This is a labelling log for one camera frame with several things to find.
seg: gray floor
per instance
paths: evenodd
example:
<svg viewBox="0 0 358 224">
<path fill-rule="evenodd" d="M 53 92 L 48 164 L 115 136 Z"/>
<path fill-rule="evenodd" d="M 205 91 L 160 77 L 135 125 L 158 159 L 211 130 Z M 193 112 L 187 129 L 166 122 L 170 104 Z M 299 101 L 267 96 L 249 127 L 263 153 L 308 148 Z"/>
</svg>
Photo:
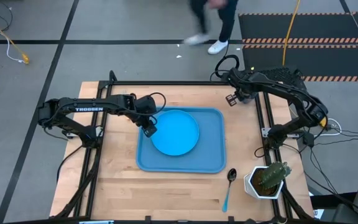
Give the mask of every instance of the gray floor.
<svg viewBox="0 0 358 224">
<path fill-rule="evenodd" d="M 7 34 L 13 39 L 58 40 L 73 0 L 11 0 L 14 21 Z M 346 0 L 358 11 L 358 0 Z M 238 12 L 292 12 L 296 0 L 240 0 Z M 343 12 L 339 0 L 302 0 L 299 12 Z M 219 18 L 209 12 L 211 34 L 219 33 Z M 195 31 L 184 0 L 80 0 L 68 33 L 70 40 L 182 39 Z M 240 39 L 238 21 L 233 39 Z M 0 45 L 0 204 L 23 144 L 56 45 L 21 45 L 30 65 L 6 57 Z M 241 54 L 241 46 L 229 53 Z M 207 55 L 207 45 L 66 45 L 57 65 L 47 99 L 78 95 L 80 83 L 107 79 L 113 69 L 120 80 L 207 80 L 223 54 Z M 11 55 L 18 57 L 14 49 Z M 358 131 L 358 83 L 307 83 L 320 97 L 329 116 L 343 129 Z M 321 137 L 318 142 L 344 139 Z M 37 128 L 23 171 L 17 183 L 5 222 L 47 218 L 55 190 L 56 169 L 65 143 L 46 136 Z M 339 192 L 358 188 L 358 141 L 316 146 L 326 175 Z M 309 151 L 303 164 L 319 183 L 324 179 L 311 165 Z M 314 183 L 308 183 L 325 194 Z"/>
</svg>

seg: person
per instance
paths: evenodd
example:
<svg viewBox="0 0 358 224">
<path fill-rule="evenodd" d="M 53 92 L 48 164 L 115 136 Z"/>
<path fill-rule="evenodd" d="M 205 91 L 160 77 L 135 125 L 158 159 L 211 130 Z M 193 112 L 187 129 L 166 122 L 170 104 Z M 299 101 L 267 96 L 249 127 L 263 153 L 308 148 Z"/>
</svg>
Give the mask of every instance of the person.
<svg viewBox="0 0 358 224">
<path fill-rule="evenodd" d="M 223 22 L 219 39 L 208 49 L 208 53 L 214 55 L 222 51 L 229 44 L 228 40 L 233 30 L 238 0 L 190 0 L 190 7 L 197 17 L 200 32 L 193 37 L 185 39 L 183 41 L 184 44 L 197 45 L 209 40 L 204 12 L 206 3 L 209 4 L 210 8 L 218 9 L 219 18 Z"/>
</svg>

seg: wooden table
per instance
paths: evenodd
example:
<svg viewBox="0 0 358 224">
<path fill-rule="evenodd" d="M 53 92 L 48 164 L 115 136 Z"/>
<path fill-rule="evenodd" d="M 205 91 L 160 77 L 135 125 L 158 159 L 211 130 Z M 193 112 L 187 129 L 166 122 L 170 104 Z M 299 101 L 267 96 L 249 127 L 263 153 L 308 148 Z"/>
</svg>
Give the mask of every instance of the wooden table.
<svg viewBox="0 0 358 224">
<path fill-rule="evenodd" d="M 94 98 L 98 82 L 83 82 L 79 98 Z M 168 106 L 205 106 L 219 109 L 224 116 L 226 135 L 226 168 L 218 174 L 182 174 L 144 172 L 135 162 L 139 129 L 123 116 L 108 116 L 103 152 L 93 203 L 92 219 L 97 220 L 227 220 L 252 218 L 269 220 L 273 217 L 272 203 L 257 200 L 244 192 L 243 177 L 254 166 L 264 165 L 254 151 L 262 146 L 255 103 L 230 107 L 225 96 L 233 94 L 229 86 L 128 86 L 114 85 L 113 94 L 135 93 L 138 97 L 159 91 L 167 97 Z M 156 104 L 162 99 L 155 96 Z M 265 111 L 263 97 L 262 109 Z M 277 124 L 290 120 L 287 101 L 270 96 L 273 117 Z M 91 113 L 76 113 L 74 119 L 84 125 L 91 122 Z M 295 140 L 285 142 L 297 148 Z M 65 155 L 80 145 L 79 139 L 67 144 Z M 287 177 L 288 189 L 306 213 L 313 215 L 301 159 L 286 146 L 280 148 L 282 161 L 287 161 L 292 173 Z M 60 173 L 50 214 L 57 214 L 78 188 L 85 150 L 66 161 Z M 229 169 L 237 169 L 232 183 L 228 211 L 221 211 Z M 82 214 L 85 214 L 85 193 Z M 285 216 L 283 206 L 281 214 Z"/>
</svg>

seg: person's leg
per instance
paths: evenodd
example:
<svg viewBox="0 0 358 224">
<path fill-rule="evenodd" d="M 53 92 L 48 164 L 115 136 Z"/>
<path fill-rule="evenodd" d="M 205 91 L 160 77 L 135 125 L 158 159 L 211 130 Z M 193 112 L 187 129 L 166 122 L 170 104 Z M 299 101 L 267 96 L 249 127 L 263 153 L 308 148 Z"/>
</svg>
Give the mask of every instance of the person's leg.
<svg viewBox="0 0 358 224">
<path fill-rule="evenodd" d="M 226 7 L 218 10 L 219 18 L 223 25 L 219 40 L 209 49 L 208 53 L 217 54 L 229 45 L 229 38 L 234 27 L 234 16 L 236 16 L 236 7 L 238 0 L 227 0 Z"/>
<path fill-rule="evenodd" d="M 190 8 L 197 17 L 200 33 L 185 39 L 183 42 L 188 45 L 202 44 L 209 40 L 208 29 L 204 13 L 204 5 L 207 0 L 190 0 Z"/>
</svg>

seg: white sneaker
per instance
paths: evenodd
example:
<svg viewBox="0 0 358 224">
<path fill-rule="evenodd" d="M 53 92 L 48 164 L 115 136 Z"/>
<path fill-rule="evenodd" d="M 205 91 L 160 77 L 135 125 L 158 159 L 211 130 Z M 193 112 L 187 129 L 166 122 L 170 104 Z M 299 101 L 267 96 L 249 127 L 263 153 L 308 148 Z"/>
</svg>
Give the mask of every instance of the white sneaker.
<svg viewBox="0 0 358 224">
<path fill-rule="evenodd" d="M 208 34 L 196 34 L 193 37 L 189 37 L 183 41 L 187 45 L 197 45 L 207 42 L 209 40 Z"/>
<path fill-rule="evenodd" d="M 208 49 L 208 53 L 209 54 L 217 54 L 220 51 L 222 51 L 225 47 L 227 47 L 229 45 L 229 42 L 220 42 L 219 40 L 217 40 L 215 42 L 215 44 L 213 44 L 209 49 Z"/>
</svg>

